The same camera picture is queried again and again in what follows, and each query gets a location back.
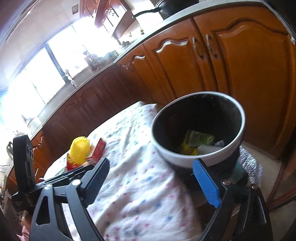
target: ceiling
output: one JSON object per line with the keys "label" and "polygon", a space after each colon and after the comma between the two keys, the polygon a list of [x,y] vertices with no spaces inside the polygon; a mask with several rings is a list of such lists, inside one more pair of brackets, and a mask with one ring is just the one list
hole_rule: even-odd
{"label": "ceiling", "polygon": [[79,19],[79,0],[0,0],[0,90],[56,33]]}

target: trash can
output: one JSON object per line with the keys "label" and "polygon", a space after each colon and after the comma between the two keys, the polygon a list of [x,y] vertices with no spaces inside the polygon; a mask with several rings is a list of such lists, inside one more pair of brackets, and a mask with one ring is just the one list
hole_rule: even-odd
{"label": "trash can", "polygon": [[[153,144],[183,181],[192,174],[192,163],[201,158],[221,178],[232,174],[243,139],[245,114],[232,97],[218,92],[197,92],[166,105],[151,124]],[[223,140],[222,149],[204,155],[178,153],[188,130],[209,133]]]}

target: pan handle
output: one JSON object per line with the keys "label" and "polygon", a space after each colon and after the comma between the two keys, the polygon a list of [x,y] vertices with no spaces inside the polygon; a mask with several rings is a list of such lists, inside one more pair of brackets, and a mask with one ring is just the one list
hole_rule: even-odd
{"label": "pan handle", "polygon": [[157,7],[157,8],[154,8],[154,9],[151,9],[151,10],[146,10],[146,11],[142,11],[142,12],[139,12],[137,14],[135,14],[134,16],[132,16],[132,18],[136,18],[144,13],[148,13],[148,12],[160,12],[161,11],[161,7]]}

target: white container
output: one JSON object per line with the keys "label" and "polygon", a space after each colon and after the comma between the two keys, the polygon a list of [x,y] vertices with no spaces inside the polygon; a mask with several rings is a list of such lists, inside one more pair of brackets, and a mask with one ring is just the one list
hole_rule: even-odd
{"label": "white container", "polygon": [[[228,144],[226,143],[227,145],[224,148],[222,148],[218,151],[215,151],[213,153],[205,154],[205,155],[188,156],[188,155],[182,155],[182,154],[175,153],[171,150],[168,150],[167,148],[163,147],[159,143],[159,141],[157,140],[158,139],[156,137],[157,133],[154,130],[155,123],[158,121],[159,116],[167,108],[170,107],[170,109],[172,109],[172,105],[174,105],[175,103],[177,103],[181,100],[184,100],[186,98],[192,98],[193,96],[196,96],[196,95],[213,96],[214,99],[221,98],[222,102],[224,100],[226,100],[226,102],[230,101],[233,104],[233,110],[236,111],[236,116],[237,116],[237,113],[238,113],[237,110],[238,110],[239,114],[240,114],[240,119],[241,119],[240,126],[239,126],[239,128],[237,128],[238,132],[237,132],[235,138],[233,138],[233,140],[230,141]],[[197,92],[197,93],[188,94],[188,95],[182,96],[182,97],[172,101],[171,103],[166,105],[155,116],[155,118],[151,124],[152,141],[153,141],[154,146],[158,149],[159,153],[163,156],[163,158],[165,160],[167,160],[171,164],[176,165],[178,167],[183,167],[183,168],[192,168],[192,163],[197,158],[201,158],[207,166],[212,166],[212,165],[222,162],[223,160],[228,158],[237,149],[237,147],[241,144],[242,139],[243,139],[244,128],[245,128],[245,113],[244,113],[242,106],[238,103],[238,101],[236,101],[234,98],[232,98],[226,94],[219,93],[219,92],[211,92],[211,91],[204,91],[204,92]]]}

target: pot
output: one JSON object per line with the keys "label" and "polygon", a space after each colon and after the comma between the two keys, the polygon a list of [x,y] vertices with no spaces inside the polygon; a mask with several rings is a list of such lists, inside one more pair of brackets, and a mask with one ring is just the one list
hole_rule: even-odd
{"label": "pot", "polygon": [[[170,164],[185,169],[191,169],[197,158],[210,167],[224,165],[224,160],[236,156],[231,161],[234,167],[238,157],[234,153],[242,142],[244,128],[242,106],[226,94],[211,91],[192,93],[172,101],[151,124],[152,141],[160,155]],[[212,134],[215,140],[224,140],[225,146],[204,155],[179,154],[177,149],[189,129]]]}
{"label": "pot", "polygon": [[196,3],[199,3],[199,0],[160,0],[154,9],[146,10],[139,12],[133,16],[136,18],[144,13],[148,12],[161,12],[168,16],[171,16],[185,8],[188,8]]}

